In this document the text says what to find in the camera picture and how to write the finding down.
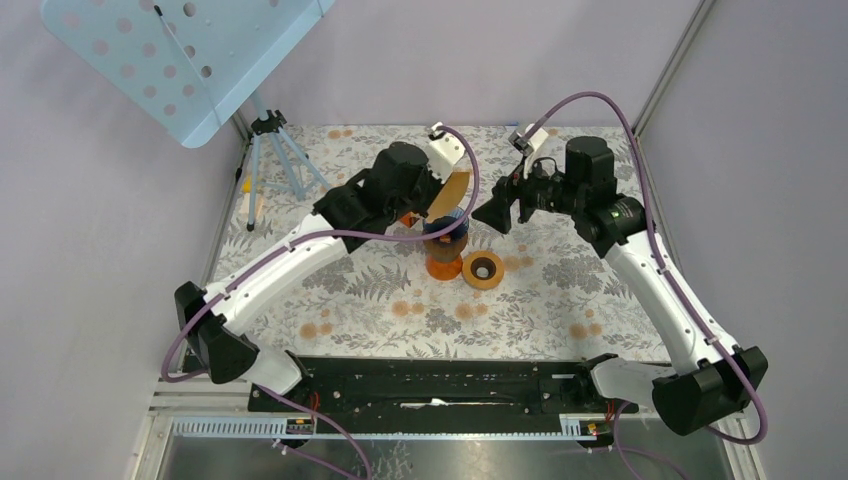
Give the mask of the blue glass dripper cone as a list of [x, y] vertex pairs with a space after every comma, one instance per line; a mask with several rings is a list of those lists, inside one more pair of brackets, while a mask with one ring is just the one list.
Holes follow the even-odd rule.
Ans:
[[453, 244], [457, 243], [468, 234], [469, 229], [469, 220], [467, 219], [467, 215], [465, 214], [465, 210], [456, 207], [452, 211], [450, 211], [447, 215], [439, 217], [432, 222], [425, 221], [423, 224], [423, 233], [431, 234], [437, 231], [441, 231], [453, 223], [457, 222], [460, 218], [463, 218], [463, 222], [460, 223], [455, 228], [451, 229], [449, 232], [439, 236], [436, 238], [436, 241], [441, 242], [443, 244]]

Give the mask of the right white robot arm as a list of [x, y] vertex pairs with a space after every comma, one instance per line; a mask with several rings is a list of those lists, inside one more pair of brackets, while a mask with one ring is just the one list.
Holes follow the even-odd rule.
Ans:
[[743, 349], [714, 319], [684, 281], [660, 236], [651, 231], [646, 209], [617, 190], [615, 157], [599, 137], [570, 139], [565, 167], [547, 173], [524, 157], [492, 189], [473, 219], [506, 234], [510, 210], [520, 222], [535, 211], [569, 216], [588, 242], [629, 287], [666, 347], [671, 364], [661, 368], [604, 354], [580, 365], [575, 402], [597, 412], [612, 399], [656, 411], [680, 436], [689, 435], [749, 405], [768, 368], [758, 347]]

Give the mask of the orange coffee filter box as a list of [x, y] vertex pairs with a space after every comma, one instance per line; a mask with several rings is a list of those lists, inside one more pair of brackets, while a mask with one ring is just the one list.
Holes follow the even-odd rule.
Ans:
[[416, 226], [421, 226], [423, 223], [423, 218], [419, 214], [409, 212], [400, 217], [397, 222], [408, 229], [412, 229]]

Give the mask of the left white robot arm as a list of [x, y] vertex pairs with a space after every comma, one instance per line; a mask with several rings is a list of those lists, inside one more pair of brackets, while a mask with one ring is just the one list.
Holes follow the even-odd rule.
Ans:
[[288, 411], [309, 401], [310, 385], [289, 355], [250, 341], [248, 327], [291, 285], [384, 236], [401, 217], [428, 215], [464, 156], [461, 146], [432, 141], [423, 148], [394, 142], [371, 167], [330, 189], [294, 229], [226, 280], [188, 281], [174, 293], [181, 337], [214, 384], [236, 379], [272, 389]]

